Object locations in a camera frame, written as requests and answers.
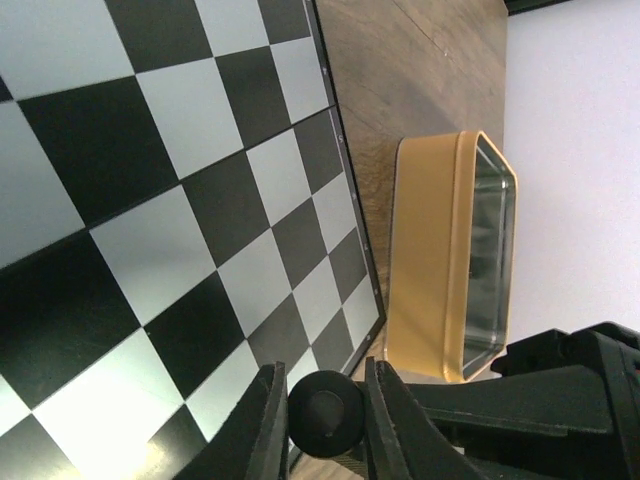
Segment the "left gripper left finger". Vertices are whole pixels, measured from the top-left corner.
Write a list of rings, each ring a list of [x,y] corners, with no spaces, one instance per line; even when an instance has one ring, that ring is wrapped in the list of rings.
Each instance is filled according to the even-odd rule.
[[[281,362],[262,366],[209,444],[178,479],[287,479],[287,381]]]

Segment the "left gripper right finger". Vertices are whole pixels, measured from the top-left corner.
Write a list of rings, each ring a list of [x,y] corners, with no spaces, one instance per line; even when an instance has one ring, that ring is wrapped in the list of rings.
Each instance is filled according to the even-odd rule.
[[[370,479],[484,479],[428,418],[386,361],[366,359],[365,451]]]

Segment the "black pawn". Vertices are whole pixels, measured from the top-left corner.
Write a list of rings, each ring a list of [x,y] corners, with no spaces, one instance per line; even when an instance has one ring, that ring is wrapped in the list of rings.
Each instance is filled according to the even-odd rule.
[[[343,455],[364,436],[364,398],[356,382],[332,370],[313,372],[288,397],[290,439],[303,453],[320,459]]]

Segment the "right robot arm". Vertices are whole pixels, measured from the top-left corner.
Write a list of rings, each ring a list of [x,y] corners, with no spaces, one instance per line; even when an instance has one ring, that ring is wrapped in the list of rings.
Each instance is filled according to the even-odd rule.
[[[477,461],[555,479],[639,476],[639,335],[613,322],[508,346],[497,378],[412,384],[440,432]]]

